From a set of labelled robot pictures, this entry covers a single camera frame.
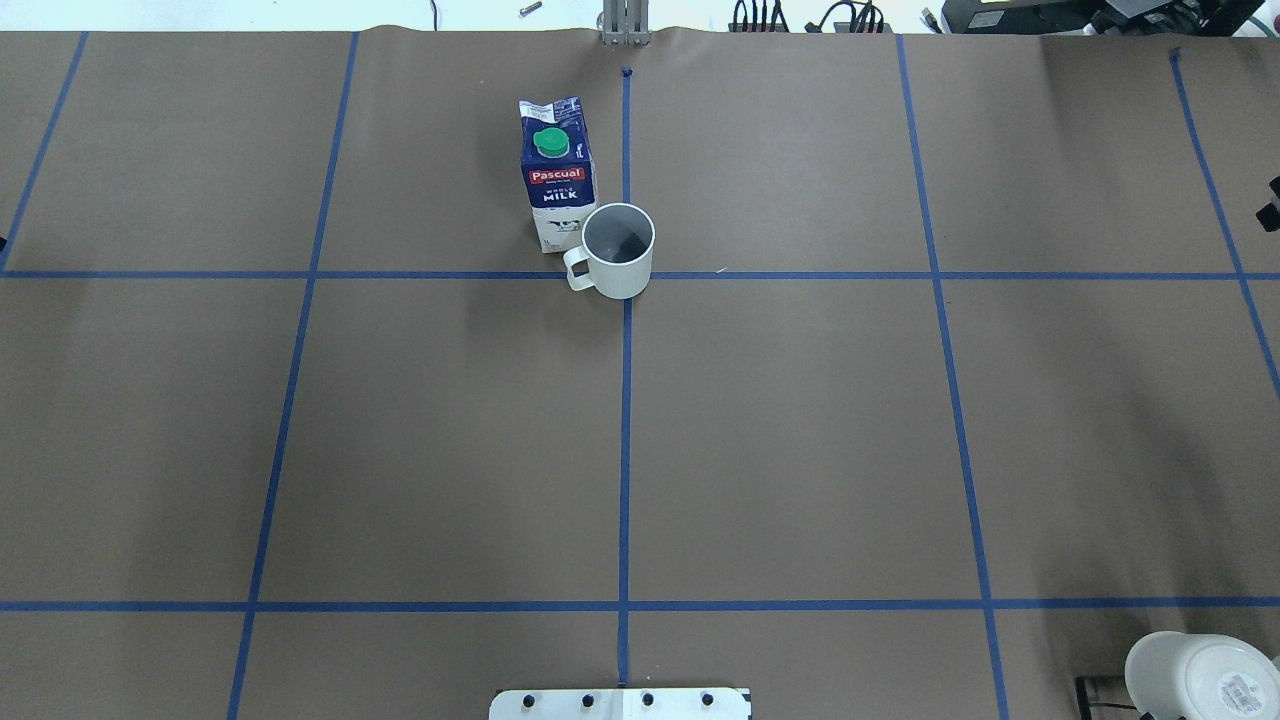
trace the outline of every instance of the power strip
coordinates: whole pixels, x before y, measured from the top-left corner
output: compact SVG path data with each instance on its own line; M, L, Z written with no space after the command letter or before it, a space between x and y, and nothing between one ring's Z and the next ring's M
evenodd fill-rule
M850 35L849 33L849 26L851 26L852 23L833 23L833 24L836 26L836 32L837 33ZM884 35L888 35L888 33L893 32L893 28L888 27L888 23L884 23L884 29L882 32ZM876 35L876 33L855 32L852 35Z
M751 29L751 23L730 23L728 31L730 32L790 32L782 29L781 24L776 29L769 29L769 23L756 23L755 27L756 29Z

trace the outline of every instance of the sticker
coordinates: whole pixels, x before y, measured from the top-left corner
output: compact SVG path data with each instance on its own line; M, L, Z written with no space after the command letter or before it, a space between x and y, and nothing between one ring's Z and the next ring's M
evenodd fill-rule
M552 105L534 105L529 100L520 101L520 117L534 118L544 123L556 122L556 109Z
M973 19L969 20L969 29L978 29L982 27L996 27L1000 24L1000 18L1005 17L1004 10L987 10L986 13L974 13Z
M1228 673L1217 682L1217 698L1240 717L1261 715L1267 697L1262 685L1248 673Z

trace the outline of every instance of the cable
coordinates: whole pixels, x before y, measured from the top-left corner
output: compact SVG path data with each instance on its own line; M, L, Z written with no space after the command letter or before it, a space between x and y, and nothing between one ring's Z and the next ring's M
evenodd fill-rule
M827 18L841 5L849 8L849 32L884 32L884 13L872 0L837 0L836 4L827 8L820 20L817 23L805 23L805 32L822 32L823 26L827 24Z
M1272 31L1271 28L1268 28L1267 23L1260 20L1258 18L1254 18L1253 15L1249 15L1249 22L1253 23L1253 24L1256 24L1256 26L1258 26L1258 29L1261 29L1262 33L1266 35L1267 37L1275 37L1276 36L1275 31Z
M924 27L932 29L933 32L938 35L942 33L942 26L938 24L938 18L933 15L933 10L928 8L920 10L920 22L924 23Z
M782 20L782 32L791 32L787 27L787 17L782 14L782 0L773 0L773 19L769 22L769 32L778 32L778 20Z

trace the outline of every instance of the blue tape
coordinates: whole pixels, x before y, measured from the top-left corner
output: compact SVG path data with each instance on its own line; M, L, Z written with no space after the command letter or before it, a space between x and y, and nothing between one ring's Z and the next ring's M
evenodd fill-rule
M1101 273L1038 270L942 270L945 281L1213 281L1236 282L1235 273ZM335 281L562 281L550 270L4 270L10 279L335 279ZM1280 273L1244 273L1251 281L1280 281ZM655 281L929 281L914 270L666 270Z
M426 612L426 614L497 614L497 612L616 612L612 600L566 601L497 601L497 602L259 602L257 612Z
M829 270L723 270L723 272L659 272L653 273L655 281L927 281L932 278L924 272L829 272Z
M631 601L631 300L622 301L622 451L618 489L618 684L626 687L630 669Z
M996 610L1103 610L1108 607L1280 607L1280 597L1060 597L1004 598Z
M1106 610L1116 607L1280 607L1280 596L1204 597L1010 597L924 600L631 600L630 612L911 612L983 610ZM246 612L255 614L520 614L617 612L613 600L532 601L113 601L113 600L10 600L0 612Z
M316 217L316 234L311 243L311 268L306 291L302 293L302 310L298 313L298 332L293 341L293 357L289 361L289 379L284 388L284 406L280 410L280 427L275 437L275 455L271 459L271 475L266 484L266 502L262 506L262 523L257 534L257 551L253 555L253 574L248 587L248 610L244 611L244 625L241 630L241 646L236 655L236 673L232 676L230 701L227 705L227 720L236 720L239 714L241 691L244 687L244 671L248 667L248 651L253 639L255 605L262 589L262 569L266 565L266 548L271 538L271 520L275 516L275 498L280 488L280 470L284 466L284 448L289 439L289 421L293 416L293 398L298 387L298 370L302 365L302 350L306 346L307 325L311 320L311 302L315 297L316 272L320 269L320 251L324 247L324 231L329 218L329 200L333 195L333 178L338 172L338 154L342 150L342 131L347 118L347 101L351 97L351 78L356 69L356 50L360 47L360 33L351 33L351 46L347 50L347 69L342 81L342 99L338 101L338 119L333 127L333 143L329 147L329 168L325 172L324 192L320 196L320 213Z
M5 270L13 279L236 281L306 279L306 270Z
M982 610L980 600L635 600L635 612L851 612Z
M945 281L1234 281L1234 273L940 272Z
M938 315L938 331L942 336L942 359L947 370L947 387L951 392L951 416L956 429L956 450L960 454L960 471L964 475L965 502L969 506L969 532L973 537L973 555L978 566L978 587L982 592L983 619L987 626L987 650L991 655L991 675L996 689L996 707L1000 720L1009 720L1009 698L1005 692L1005 670L1000 657L1000 638L996 632L996 614L991 607L991 577L987 571L987 550L982 538L982 516L978 510L978 493L973 484L973 465L969 460L969 438L964 425L964 407L960 404L960 384L956 379L955 355L951 348L951 328L947 323L947 306L942 296L942 274L938 268L938 251L933 240L933 218L929 213L929 193L924 184L924 161L920 156L920 137L915 124L915 108L911 101L911 77L906 64L906 46L902 36L897 41L897 67L902 78L902 101L906 108L906 128L911 141L911 160L915 164L915 190L920 200L920 218L924 223L924 245L929 252L929 272L933 275L933 305Z
M1196 151L1196 160L1201 165L1204 176L1204 187L1208 188L1210 201L1213 204L1213 214L1217 215L1217 225L1222 229L1222 240L1226 241L1226 251L1231 256L1231 266L1235 268L1235 278L1240 283L1240 295L1244 296L1244 305L1249 310L1249 320L1253 323L1253 332L1258 337L1258 347L1262 350L1262 361L1271 375L1271 388L1280 398L1280 372L1276 370L1276 359L1271 354L1271 345L1267 342L1266 329L1262 327L1262 318L1258 307L1253 304L1253 291L1249 290L1249 281L1244 274L1244 264L1240 261L1240 252L1235 247L1235 238L1231 237L1231 227L1226 223L1226 213L1222 210L1222 200L1217 195L1217 186L1213 183L1213 173L1208 169L1208 160L1204 158L1204 147L1201 145L1199 133L1196 131L1196 118L1192 117L1192 104L1187 97L1187 85L1183 82L1181 49L1174 47L1169 51L1169 67L1174 73L1174 85L1178 87L1178 100L1183 105L1183 119L1187 120L1187 132L1192 137L1192 149Z
M9 224L9 243L0 249L0 270L4 270L5 265L9 264L9 255L18 241L18 231L22 229L22 218L27 214L27 202L31 201L31 193L36 190L36 178L40 177L40 168L45 164L45 154L49 152L49 143L54 140L54 129L58 127L58 119L63 115L63 106L67 105L67 95L72 91L72 81L76 79L76 70L79 69L79 61L84 56L84 44L87 42L88 32L82 32L79 41L76 42L76 51L72 53L72 64L67 68L67 77L63 78L63 87L58 91L54 111L50 113L49 123L45 126L45 135L40 138L36 159L32 160L31 172L27 173L27 184L22 187L22 196L18 197L18 209L14 210L13 223Z
M351 281L561 281L564 282L562 272L543 270L512 270L512 272L477 272L477 270L320 270L316 273L320 279L351 279Z
M244 612L247 602L163 600L10 600L0 612Z
M631 202L631 65L622 65L622 201Z

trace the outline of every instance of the table surface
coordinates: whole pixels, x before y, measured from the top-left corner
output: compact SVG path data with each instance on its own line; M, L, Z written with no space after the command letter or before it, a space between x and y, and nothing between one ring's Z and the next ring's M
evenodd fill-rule
M1151 630L1275 652L1277 49L0 36L0 715L1069 720ZM634 301L538 251L571 92Z
M593 0L544 0L543 6L521 18L518 10L532 0L436 0L442 31L540 31L594 28L602 4ZM1266 0L1256 17L1268 27L1276 13ZM942 18L941 0L877 0L886 20L899 33L928 33L920 9L929 6ZM829 0L786 0L792 32L817 22ZM846 9L832 13L831 22L847 19ZM650 27L689 27L724 31L733 17L730 0L652 0ZM380 24L431 29L428 0L365 0L362 3L315 3L314 0L8 0L0 4L0 28L42 31L357 31ZM1236 33L1262 36L1245 23Z

